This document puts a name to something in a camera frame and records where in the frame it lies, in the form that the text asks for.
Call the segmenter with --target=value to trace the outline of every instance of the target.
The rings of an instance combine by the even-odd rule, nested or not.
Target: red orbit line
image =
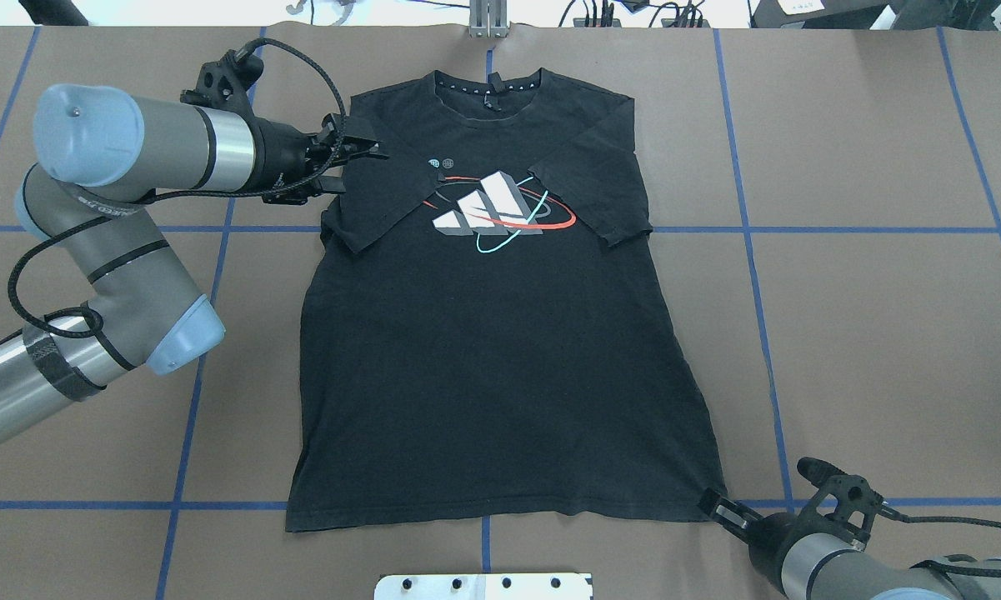
[[[480,177],[457,177],[457,176],[444,177],[444,181],[449,181],[450,179],[455,179],[455,181],[481,181]],[[541,200],[542,194],[540,194],[540,193],[538,193],[536,191],[533,191],[533,190],[528,190],[524,186],[520,186],[519,189],[523,190],[524,192],[526,192],[528,194],[531,194],[534,197],[537,197],[538,200]],[[562,207],[564,207],[564,209],[566,211],[568,211],[568,215],[571,216],[570,219],[564,220],[564,221],[562,221],[562,223],[525,223],[524,224],[524,223],[512,223],[512,221],[510,221],[510,220],[490,219],[490,217],[488,217],[488,216],[481,216],[481,215],[472,215],[472,216],[474,216],[476,219],[487,220],[490,223],[496,223],[497,225],[504,225],[505,227],[511,227],[513,229],[565,229],[565,228],[571,227],[575,223],[577,223],[578,216],[576,215],[576,213],[574,213],[574,210],[571,210],[571,208],[570,208],[569,205],[564,204],[564,202],[562,202],[560,200],[554,200],[554,198],[550,198],[550,197],[546,198],[546,201],[551,201],[551,202],[553,202],[553,204],[562,205]],[[428,202],[427,200],[423,200],[422,204],[425,204],[425,205],[427,205],[428,207],[430,207],[432,209],[439,210],[439,208],[436,208],[435,205],[430,204],[430,202]]]

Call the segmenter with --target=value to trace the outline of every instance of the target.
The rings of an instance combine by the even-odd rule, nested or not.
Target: metal bracket
[[[470,0],[470,37],[508,37],[508,0]]]

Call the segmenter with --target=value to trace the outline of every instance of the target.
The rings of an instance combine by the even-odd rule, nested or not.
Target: gray robot arm
[[[858,475],[806,457],[797,469],[818,488],[799,515],[764,517],[710,489],[700,502],[705,515],[749,544],[753,567],[790,600],[1001,600],[1001,558],[975,562],[969,556],[942,556],[898,570],[864,552],[877,516],[991,527],[1001,523],[907,517]],[[821,513],[828,500],[836,508]]]
[[[320,132],[252,114],[246,91],[262,62],[251,51],[262,44],[294,53],[326,79],[341,112]],[[39,164],[17,193],[17,216],[38,238],[65,247],[96,295],[46,320],[17,308],[27,324],[0,345],[0,443],[138,366],[164,375],[221,342],[221,321],[148,215],[151,201],[261,195],[302,204],[343,191],[339,178],[323,175],[329,166],[385,158],[369,124],[344,114],[321,68],[272,39],[204,64],[181,100],[70,84],[42,94]],[[156,195],[156,187],[186,191]]]

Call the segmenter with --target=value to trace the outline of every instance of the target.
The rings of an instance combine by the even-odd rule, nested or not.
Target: adidas logo
[[[531,208],[512,175],[496,171],[481,179],[480,185],[480,190],[456,201],[458,210],[447,211],[432,220],[434,228],[444,235],[542,234],[541,229],[526,228],[537,223],[537,217],[530,219]]]

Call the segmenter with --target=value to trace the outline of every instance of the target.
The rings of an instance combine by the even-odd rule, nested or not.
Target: t-shirt sleeve
[[[652,230],[634,143],[634,98],[564,141],[530,171],[608,245]]]
[[[351,114],[370,119],[386,159],[360,158],[344,165],[346,190],[321,213],[323,238],[339,236],[359,253],[377,241],[398,220],[430,197],[436,188],[436,170],[417,155],[380,118],[352,106]]]

